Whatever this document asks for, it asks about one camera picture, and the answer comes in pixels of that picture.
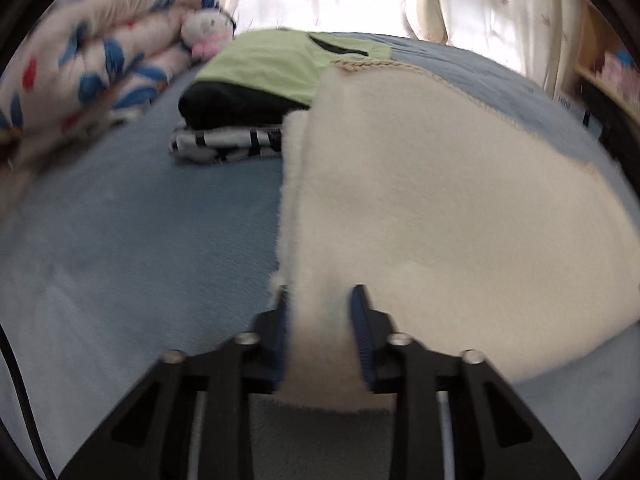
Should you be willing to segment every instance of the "blue bedsheet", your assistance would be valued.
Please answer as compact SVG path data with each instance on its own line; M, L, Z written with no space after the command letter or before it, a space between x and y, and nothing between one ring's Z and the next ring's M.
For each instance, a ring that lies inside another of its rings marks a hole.
M462 50L383 39L395 59L443 76L595 164L640 225L637 201L606 154L532 82ZM43 178L0 231L0 320L57 472L162 350L209 351L268 307L281 161L175 164L166 144L193 75L147 116ZM640 416L638 362L633 326L588 357L517 385L585 480L606 468ZM257 479L388 475L391 416L265 399L255 408ZM4 365L0 416L35 463Z

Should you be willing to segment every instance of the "silver bolt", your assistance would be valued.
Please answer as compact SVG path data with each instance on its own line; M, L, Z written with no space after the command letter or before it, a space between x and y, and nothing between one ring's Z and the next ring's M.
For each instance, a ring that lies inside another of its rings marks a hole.
M239 345L255 345L260 341L260 336L255 332L241 332L236 334L236 343Z
M413 341L412 337L403 332L395 332L393 334L389 334L386 338L386 342L388 342L392 346L407 346L409 343Z
M467 350L462 352L462 360L468 365L479 365L484 363L486 355L479 350Z
M168 365L179 365L185 357L179 350L166 350L160 354L160 360Z

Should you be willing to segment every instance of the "cream blanket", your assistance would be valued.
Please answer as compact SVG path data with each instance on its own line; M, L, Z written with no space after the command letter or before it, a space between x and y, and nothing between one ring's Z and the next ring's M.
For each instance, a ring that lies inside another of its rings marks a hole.
M401 331L449 354L481 349L510 380L640 318L640 241L600 175L436 76L332 66L283 138L285 402L387 405L360 377L357 283Z

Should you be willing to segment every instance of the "stuffed animal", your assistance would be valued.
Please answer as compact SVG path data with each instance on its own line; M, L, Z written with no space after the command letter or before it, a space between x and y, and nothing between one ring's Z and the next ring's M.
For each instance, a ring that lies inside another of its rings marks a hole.
M235 28L233 19L223 11L198 10L183 16L180 35L191 47L191 57L206 61L226 47L234 36Z

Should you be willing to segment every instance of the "light green fabric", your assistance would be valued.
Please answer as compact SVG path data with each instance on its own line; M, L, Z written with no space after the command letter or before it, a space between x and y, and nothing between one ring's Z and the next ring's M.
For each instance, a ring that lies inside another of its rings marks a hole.
M367 52L369 58L391 59L391 47L375 41L299 30L256 30L238 35L195 80L233 83L311 106L322 70L329 63L367 57L334 54L314 43L309 35L339 48Z

